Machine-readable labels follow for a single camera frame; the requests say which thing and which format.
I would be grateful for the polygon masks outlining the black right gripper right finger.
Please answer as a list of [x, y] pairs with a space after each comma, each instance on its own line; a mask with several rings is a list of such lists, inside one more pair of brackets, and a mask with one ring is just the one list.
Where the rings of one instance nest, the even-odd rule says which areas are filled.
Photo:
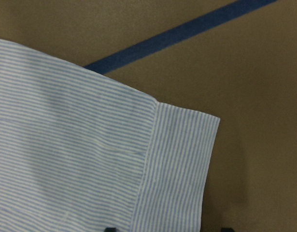
[[233, 229], [229, 227], [223, 227], [221, 228], [221, 232], [233, 232]]

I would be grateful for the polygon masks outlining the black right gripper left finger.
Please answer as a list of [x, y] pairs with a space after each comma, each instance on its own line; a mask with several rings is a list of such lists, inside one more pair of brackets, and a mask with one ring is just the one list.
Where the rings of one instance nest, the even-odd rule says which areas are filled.
[[117, 228], [107, 227], [105, 228], [104, 232], [117, 232]]

